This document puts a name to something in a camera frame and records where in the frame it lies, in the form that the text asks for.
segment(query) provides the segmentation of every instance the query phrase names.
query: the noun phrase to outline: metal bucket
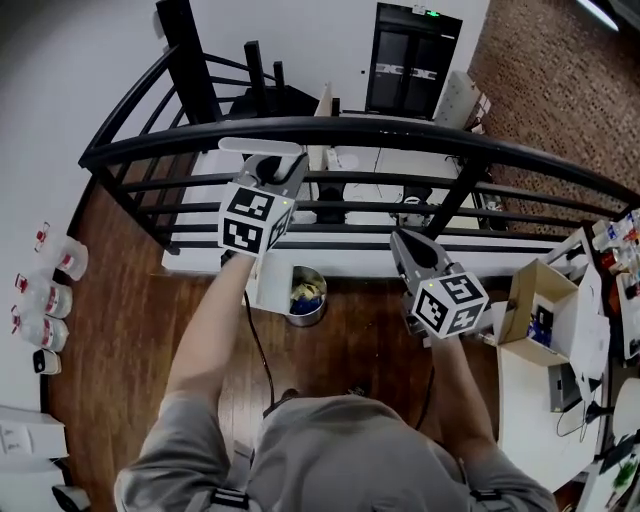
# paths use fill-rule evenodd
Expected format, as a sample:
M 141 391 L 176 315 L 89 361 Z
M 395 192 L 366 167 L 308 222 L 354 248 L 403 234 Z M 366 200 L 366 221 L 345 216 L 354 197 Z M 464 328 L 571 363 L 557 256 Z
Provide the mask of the metal bucket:
M 310 267 L 295 266 L 293 267 L 293 278 L 291 280 L 291 291 L 295 290 L 299 285 L 303 283 L 312 284 L 317 286 L 322 293 L 322 304 L 317 309 L 307 313 L 306 315 L 293 315 L 291 313 L 286 315 L 287 322 L 296 327 L 310 327 L 317 324 L 327 309 L 327 282 L 324 280 L 317 271 Z

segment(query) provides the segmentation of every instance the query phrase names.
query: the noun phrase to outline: plastic bottle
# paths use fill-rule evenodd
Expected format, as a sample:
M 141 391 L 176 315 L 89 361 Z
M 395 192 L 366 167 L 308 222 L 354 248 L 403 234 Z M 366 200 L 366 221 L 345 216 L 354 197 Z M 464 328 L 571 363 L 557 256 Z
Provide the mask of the plastic bottle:
M 24 297 L 24 309 L 64 318 L 71 312 L 71 288 L 47 279 L 38 273 L 16 276 L 16 288 Z
M 14 326 L 12 334 L 18 330 L 24 341 L 53 352 L 60 352 L 64 348 L 69 329 L 62 320 L 35 311 L 20 313 L 17 306 L 13 306 L 11 315 Z
M 618 222 L 609 222 L 604 231 L 593 237 L 593 248 L 605 252 L 620 247 L 625 241 L 635 239 L 638 220 L 638 212 L 634 210 Z
M 36 252 L 48 265 L 62 270 L 74 281 L 79 280 L 87 270 L 89 251 L 77 240 L 50 228 L 45 222 L 42 231 L 38 231 Z

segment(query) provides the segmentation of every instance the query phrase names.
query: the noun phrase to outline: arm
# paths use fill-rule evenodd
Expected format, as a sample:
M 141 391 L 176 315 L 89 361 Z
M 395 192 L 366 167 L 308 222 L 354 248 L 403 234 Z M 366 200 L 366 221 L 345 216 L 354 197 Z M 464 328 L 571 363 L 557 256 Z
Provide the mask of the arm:
M 231 258 L 189 322 L 158 420 L 138 460 L 118 475 L 119 511 L 185 510 L 198 493 L 224 485 L 229 459 L 217 405 L 253 261 L 240 254 Z
M 203 394 L 217 409 L 238 331 L 242 294 L 255 258 L 236 254 L 211 283 L 187 326 L 171 365 L 166 393 Z
M 435 399 L 444 445 L 470 464 L 496 449 L 489 412 L 457 336 L 431 336 Z
M 435 398 L 446 449 L 462 459 L 472 490 L 497 491 L 500 510 L 557 510 L 553 495 L 498 449 L 491 419 L 460 339 L 431 336 Z M 477 508 L 486 510 L 477 502 Z

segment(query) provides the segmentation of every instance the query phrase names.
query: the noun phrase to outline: black door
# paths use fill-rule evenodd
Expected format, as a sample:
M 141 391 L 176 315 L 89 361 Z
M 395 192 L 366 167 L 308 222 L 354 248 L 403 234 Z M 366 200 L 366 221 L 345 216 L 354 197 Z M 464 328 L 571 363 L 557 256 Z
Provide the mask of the black door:
M 437 13 L 378 4 L 367 111 L 431 119 L 461 26 Z

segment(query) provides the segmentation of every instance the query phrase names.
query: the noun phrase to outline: black metal railing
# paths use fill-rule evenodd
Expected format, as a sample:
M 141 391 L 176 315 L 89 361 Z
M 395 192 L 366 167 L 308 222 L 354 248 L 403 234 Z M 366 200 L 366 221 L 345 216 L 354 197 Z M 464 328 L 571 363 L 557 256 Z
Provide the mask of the black metal railing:
M 507 222 L 577 228 L 594 218 L 615 219 L 624 211 L 640 207 L 640 195 L 602 175 L 559 157 L 518 144 L 497 141 L 465 131 L 441 128 L 410 121 L 338 117 L 339 100 L 332 102 L 332 117 L 270 117 L 284 111 L 285 85 L 282 63 L 274 64 L 274 75 L 262 69 L 257 41 L 245 45 L 247 64 L 204 53 L 200 46 L 188 0 L 161 0 L 158 13 L 169 43 L 168 50 L 136 82 L 105 120 L 80 158 L 80 165 L 89 169 L 115 200 L 162 247 L 172 253 L 183 247 L 213 247 L 211 241 L 172 241 L 174 233 L 215 233 L 215 224 L 176 224 L 177 215 L 194 212 L 217 212 L 220 204 L 183 203 L 190 187 L 222 185 L 233 174 L 192 175 L 201 152 L 217 149 L 223 137 L 247 137 L 296 142 L 318 146 L 365 146 L 422 151 L 460 157 L 465 162 L 457 179 L 431 176 L 385 174 L 379 172 L 312 172 L 305 181 L 319 185 L 366 183 L 447 190 L 442 204 L 404 204 L 389 202 L 300 201 L 299 210 L 316 213 L 386 212 L 390 214 L 419 214 L 432 216 L 425 232 L 432 238 L 440 234 L 491 236 L 513 240 L 557 241 L 562 236 L 529 234 L 490 229 L 447 228 L 454 216 Z M 249 81 L 211 77 L 207 62 L 247 71 Z M 132 114 L 156 81 L 168 72 L 173 85 L 159 102 L 151 117 L 136 137 L 113 141 L 124 122 Z M 269 108 L 265 78 L 276 83 L 276 112 Z M 233 83 L 250 88 L 257 118 L 231 120 L 223 116 L 220 103 L 234 102 L 240 97 L 218 98 L 213 83 Z M 161 113 L 174 95 L 182 106 L 168 129 L 151 133 Z M 189 124 L 178 126 L 186 116 Z M 189 154 L 186 167 L 177 163 L 178 155 Z M 163 158 L 173 158 L 168 170 L 158 172 Z M 144 172 L 132 172 L 133 162 L 145 161 Z M 482 181 L 492 164 L 516 167 L 575 183 L 610 196 L 623 203 L 620 209 L 606 208 L 592 202 L 578 201 L 538 191 L 498 185 Z M 465 208 L 462 203 L 469 194 L 492 194 L 503 199 L 519 199 L 569 209 L 568 215 L 531 215 L 519 211 L 496 211 L 485 208 Z M 308 233 L 388 233 L 392 226 L 362 226 L 345 224 L 292 225 L 292 232 Z M 281 242 L 278 248 L 375 249 L 385 244 L 371 243 L 296 243 Z M 481 251 L 478 246 L 468 250 Z
M 167 155 L 195 153 L 217 148 L 218 141 L 226 136 L 287 140 L 305 145 L 352 145 L 369 147 L 388 147 L 414 151 L 429 151 L 441 154 L 454 154 L 469 160 L 456 180 L 429 176 L 410 176 L 403 174 L 385 174 L 368 172 L 310 172 L 307 182 L 315 183 L 371 183 L 378 185 L 400 185 L 445 189 L 447 193 L 441 205 L 413 205 L 403 203 L 344 202 L 344 201 L 300 201 L 299 210 L 323 209 L 333 211 L 365 211 L 387 213 L 414 213 L 433 215 L 426 232 L 433 238 L 440 234 L 464 234 L 491 237 L 508 237 L 533 240 L 560 240 L 552 235 L 530 235 L 525 233 L 500 232 L 490 230 L 447 229 L 454 216 L 475 218 L 497 218 L 528 224 L 543 224 L 578 228 L 581 218 L 562 218 L 542 215 L 529 215 L 520 212 L 494 211 L 461 207 L 462 202 L 472 192 L 491 193 L 503 198 L 518 198 L 539 203 L 563 206 L 575 212 L 585 212 L 598 217 L 613 219 L 620 211 L 606 209 L 586 202 L 542 194 L 502 185 L 478 182 L 482 170 L 489 163 L 501 163 L 527 169 L 547 176 L 577 183 L 584 187 L 607 194 L 619 201 L 640 206 L 640 196 L 592 171 L 552 155 L 529 148 L 495 141 L 484 136 L 467 132 L 416 124 L 404 121 L 381 121 L 353 118 L 268 118 L 243 121 L 223 121 L 206 125 L 185 126 L 152 134 L 144 134 L 131 139 L 96 145 L 87 148 L 80 164 L 98 175 L 106 166 L 126 163 L 131 160 L 154 159 Z M 130 194 L 142 194 L 149 191 L 167 189 L 186 189 L 189 187 L 222 185 L 234 178 L 234 174 L 189 175 L 166 177 L 162 179 L 141 179 L 136 182 L 119 184 L 109 191 L 116 200 L 129 203 Z M 128 212 L 142 225 L 166 250 L 176 253 L 184 247 L 215 247 L 215 242 L 193 241 L 172 242 L 173 233 L 215 233 L 217 225 L 158 225 L 153 222 L 159 215 L 197 212 L 217 212 L 220 203 L 165 203 L 151 205 L 131 204 Z M 359 225 L 293 225 L 294 232 L 328 233 L 384 233 L 389 226 Z M 378 249 L 381 244 L 332 243 L 331 248 Z M 282 242 L 279 248 L 329 248 L 322 243 Z

